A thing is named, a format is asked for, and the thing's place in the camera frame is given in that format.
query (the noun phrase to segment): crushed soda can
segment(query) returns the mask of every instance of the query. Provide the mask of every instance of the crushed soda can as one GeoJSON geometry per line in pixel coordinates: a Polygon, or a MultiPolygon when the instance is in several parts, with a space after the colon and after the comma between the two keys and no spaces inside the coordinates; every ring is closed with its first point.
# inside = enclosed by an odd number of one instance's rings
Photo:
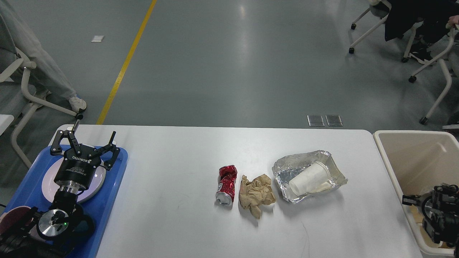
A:
{"type": "Polygon", "coordinates": [[[234,202],[234,182],[237,170],[234,165],[221,167],[218,171],[218,189],[215,199],[220,205],[229,206],[234,202]]]}

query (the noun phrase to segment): trash bin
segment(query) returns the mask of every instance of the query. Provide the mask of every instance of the trash bin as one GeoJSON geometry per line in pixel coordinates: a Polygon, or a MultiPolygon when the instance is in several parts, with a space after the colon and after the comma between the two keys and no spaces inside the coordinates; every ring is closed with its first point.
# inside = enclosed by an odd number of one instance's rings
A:
{"type": "MultiPolygon", "coordinates": [[[[373,137],[400,202],[403,194],[424,194],[441,183],[459,185],[459,143],[451,134],[389,130],[377,131],[373,137]]],[[[402,207],[422,252],[453,256],[453,249],[434,247],[416,223],[419,215],[414,209],[402,207]]]]}

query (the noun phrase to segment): plastic cup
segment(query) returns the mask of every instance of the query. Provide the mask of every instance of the plastic cup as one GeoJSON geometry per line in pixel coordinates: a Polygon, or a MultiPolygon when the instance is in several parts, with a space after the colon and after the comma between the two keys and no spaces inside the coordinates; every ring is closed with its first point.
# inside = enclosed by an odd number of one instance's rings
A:
{"type": "Polygon", "coordinates": [[[322,162],[314,162],[300,174],[290,180],[291,190],[297,196],[313,192],[330,179],[330,172],[322,162]]]}

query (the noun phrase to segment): crumpled brown paper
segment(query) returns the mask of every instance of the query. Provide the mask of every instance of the crumpled brown paper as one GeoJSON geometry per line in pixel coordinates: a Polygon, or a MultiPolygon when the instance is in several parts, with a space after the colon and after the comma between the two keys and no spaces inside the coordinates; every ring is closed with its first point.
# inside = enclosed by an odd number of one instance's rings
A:
{"type": "Polygon", "coordinates": [[[244,209],[249,208],[250,213],[255,218],[260,219],[261,210],[258,206],[269,205],[274,202],[276,202],[276,198],[271,188],[271,178],[262,174],[250,182],[245,175],[242,175],[239,203],[244,209]]]}

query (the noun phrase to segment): white sneaker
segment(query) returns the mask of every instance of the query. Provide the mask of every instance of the white sneaker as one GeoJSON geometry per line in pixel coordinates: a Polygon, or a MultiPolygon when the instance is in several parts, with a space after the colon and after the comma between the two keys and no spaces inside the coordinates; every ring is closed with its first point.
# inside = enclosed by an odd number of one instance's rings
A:
{"type": "Polygon", "coordinates": [[[70,106],[74,112],[84,112],[86,110],[86,101],[80,99],[76,95],[68,99],[70,106]]]}

